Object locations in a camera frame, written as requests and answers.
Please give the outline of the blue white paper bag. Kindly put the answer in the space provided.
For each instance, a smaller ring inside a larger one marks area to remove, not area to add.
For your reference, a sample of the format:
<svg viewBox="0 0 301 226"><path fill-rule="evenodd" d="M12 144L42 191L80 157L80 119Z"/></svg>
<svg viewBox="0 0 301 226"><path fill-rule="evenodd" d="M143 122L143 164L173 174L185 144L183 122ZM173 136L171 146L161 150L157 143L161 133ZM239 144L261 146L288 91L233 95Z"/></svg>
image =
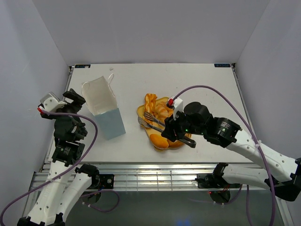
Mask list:
<svg viewBox="0 0 301 226"><path fill-rule="evenodd" d="M110 140L126 133L116 97L110 87L114 79L103 76L82 84L81 93L88 110L94 116L102 136Z"/></svg>

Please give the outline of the orange round bun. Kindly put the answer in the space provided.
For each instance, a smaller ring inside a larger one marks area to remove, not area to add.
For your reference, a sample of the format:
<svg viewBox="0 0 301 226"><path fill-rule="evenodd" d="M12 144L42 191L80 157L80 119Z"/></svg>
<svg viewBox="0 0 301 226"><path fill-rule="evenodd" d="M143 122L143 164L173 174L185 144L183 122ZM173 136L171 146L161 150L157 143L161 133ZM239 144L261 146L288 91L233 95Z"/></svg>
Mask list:
<svg viewBox="0 0 301 226"><path fill-rule="evenodd" d="M158 134L150 134L149 136L152 144L159 150L165 150L169 147L169 143L166 138Z"/></svg>

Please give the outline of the metal serving tongs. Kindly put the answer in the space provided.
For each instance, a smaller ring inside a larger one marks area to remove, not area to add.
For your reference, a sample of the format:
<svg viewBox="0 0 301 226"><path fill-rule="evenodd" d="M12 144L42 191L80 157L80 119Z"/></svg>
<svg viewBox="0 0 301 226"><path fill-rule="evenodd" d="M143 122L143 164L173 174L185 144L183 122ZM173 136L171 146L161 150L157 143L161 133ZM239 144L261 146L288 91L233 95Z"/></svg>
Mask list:
<svg viewBox="0 0 301 226"><path fill-rule="evenodd" d="M156 127L156 126L153 126L153 125L150 125L146 120L149 120L151 122L155 122L157 123L158 125L160 125L161 127L165 128L165 125L164 123L162 123L161 121L159 121L158 119L156 119L152 114L148 113L148 112L144 112L144 117L145 119L141 118L140 116L138 116L138 123L141 124L142 126L144 126L145 128L151 128L151 129L154 129L160 133L162 133L164 130L159 128L159 127ZM184 136L182 139L179 139L180 142L188 145L189 147L191 148L195 148L196 147L196 142L190 138L188 138L187 136Z"/></svg>

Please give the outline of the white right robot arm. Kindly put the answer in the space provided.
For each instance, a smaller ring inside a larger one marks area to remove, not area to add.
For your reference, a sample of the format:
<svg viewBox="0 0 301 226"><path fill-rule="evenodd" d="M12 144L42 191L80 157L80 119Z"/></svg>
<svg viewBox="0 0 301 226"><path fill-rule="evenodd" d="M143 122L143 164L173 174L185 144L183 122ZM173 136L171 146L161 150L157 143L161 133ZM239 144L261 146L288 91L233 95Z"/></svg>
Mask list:
<svg viewBox="0 0 301 226"><path fill-rule="evenodd" d="M274 190L275 196L293 202L301 192L301 160L287 157L264 144L259 144L235 122L214 117L199 102L182 105L180 99L169 99L172 116L165 119L162 136L171 141L183 141L194 148L196 142L186 134L201 135L217 146L234 151L259 166L258 169L218 163L211 175L199 180L207 187L221 188L231 184L252 185Z"/></svg>

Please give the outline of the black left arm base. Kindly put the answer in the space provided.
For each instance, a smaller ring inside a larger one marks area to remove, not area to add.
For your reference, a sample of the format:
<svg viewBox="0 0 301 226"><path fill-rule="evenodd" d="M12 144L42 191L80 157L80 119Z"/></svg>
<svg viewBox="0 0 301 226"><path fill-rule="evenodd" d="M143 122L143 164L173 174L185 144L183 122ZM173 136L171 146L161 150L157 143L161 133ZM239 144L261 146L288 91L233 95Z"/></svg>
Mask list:
<svg viewBox="0 0 301 226"><path fill-rule="evenodd" d="M92 176L92 184L89 189L113 189L114 179L114 174L99 174Z"/></svg>

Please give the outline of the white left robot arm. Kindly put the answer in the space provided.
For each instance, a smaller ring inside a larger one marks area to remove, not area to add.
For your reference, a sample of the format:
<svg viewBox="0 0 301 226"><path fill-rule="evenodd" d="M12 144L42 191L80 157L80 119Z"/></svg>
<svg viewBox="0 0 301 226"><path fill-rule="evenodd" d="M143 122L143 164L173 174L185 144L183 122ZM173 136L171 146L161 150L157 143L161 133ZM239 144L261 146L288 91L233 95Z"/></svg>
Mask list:
<svg viewBox="0 0 301 226"><path fill-rule="evenodd" d="M87 136L84 116L78 115L85 99L73 89L63 96L71 102L58 99L53 93L47 94L38 107L42 118L54 120L55 150L45 185L26 217L20 218L19 226L64 226L66 219L85 189L99 185L97 168L84 164L77 165L88 150L81 143Z"/></svg>

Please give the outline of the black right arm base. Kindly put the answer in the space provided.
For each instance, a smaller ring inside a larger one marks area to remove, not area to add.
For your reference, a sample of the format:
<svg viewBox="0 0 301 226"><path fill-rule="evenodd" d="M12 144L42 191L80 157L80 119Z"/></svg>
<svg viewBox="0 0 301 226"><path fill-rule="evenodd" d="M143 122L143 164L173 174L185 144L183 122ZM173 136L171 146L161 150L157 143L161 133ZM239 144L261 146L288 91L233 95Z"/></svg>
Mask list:
<svg viewBox="0 0 301 226"><path fill-rule="evenodd" d="M198 188L225 189L240 187L240 184L230 184L221 176L216 176L214 174L197 174L195 181L197 181Z"/></svg>

